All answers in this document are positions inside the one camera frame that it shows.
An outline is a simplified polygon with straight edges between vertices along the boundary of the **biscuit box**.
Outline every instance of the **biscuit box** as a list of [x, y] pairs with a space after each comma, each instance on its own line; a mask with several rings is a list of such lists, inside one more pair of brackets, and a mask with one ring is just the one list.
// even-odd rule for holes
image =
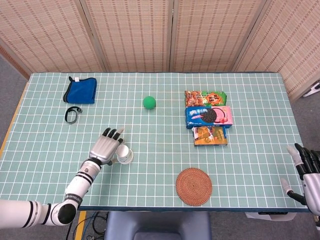
[[226, 129], [223, 126], [193, 127], [195, 146], [225, 146], [228, 144]]
[[230, 128], [233, 124], [229, 106], [190, 106], [184, 111], [187, 129], [202, 126]]
[[223, 91], [184, 91], [185, 107], [225, 106], [227, 95]]

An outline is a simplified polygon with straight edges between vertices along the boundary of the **chair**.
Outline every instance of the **chair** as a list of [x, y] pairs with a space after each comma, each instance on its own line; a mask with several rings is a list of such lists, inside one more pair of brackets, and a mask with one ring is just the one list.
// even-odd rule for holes
[[211, 240], [208, 212], [109, 212], [105, 240]]

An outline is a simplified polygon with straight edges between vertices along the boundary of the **white cup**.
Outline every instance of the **white cup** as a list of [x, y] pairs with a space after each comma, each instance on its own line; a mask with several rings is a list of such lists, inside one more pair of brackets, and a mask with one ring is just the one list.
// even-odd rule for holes
[[134, 159], [134, 153], [127, 145], [121, 144], [116, 149], [116, 159], [121, 164], [129, 164]]

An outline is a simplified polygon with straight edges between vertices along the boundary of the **rattan coaster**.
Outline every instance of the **rattan coaster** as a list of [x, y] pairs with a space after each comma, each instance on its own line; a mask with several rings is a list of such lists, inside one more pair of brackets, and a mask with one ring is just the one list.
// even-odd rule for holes
[[200, 206], [209, 200], [212, 183], [204, 171], [191, 167], [180, 172], [175, 181], [175, 189], [186, 204]]

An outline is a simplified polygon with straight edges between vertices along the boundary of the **white robotic arm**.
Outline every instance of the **white robotic arm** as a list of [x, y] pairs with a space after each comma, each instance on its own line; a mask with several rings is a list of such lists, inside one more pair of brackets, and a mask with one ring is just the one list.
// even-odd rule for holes
[[102, 165], [112, 165], [113, 155], [123, 142], [119, 138], [123, 129], [118, 132], [116, 129], [110, 130], [107, 128], [94, 144], [89, 158], [82, 163], [65, 189], [63, 202], [42, 205], [38, 201], [0, 199], [0, 229], [29, 228], [37, 224], [63, 226], [71, 223]]

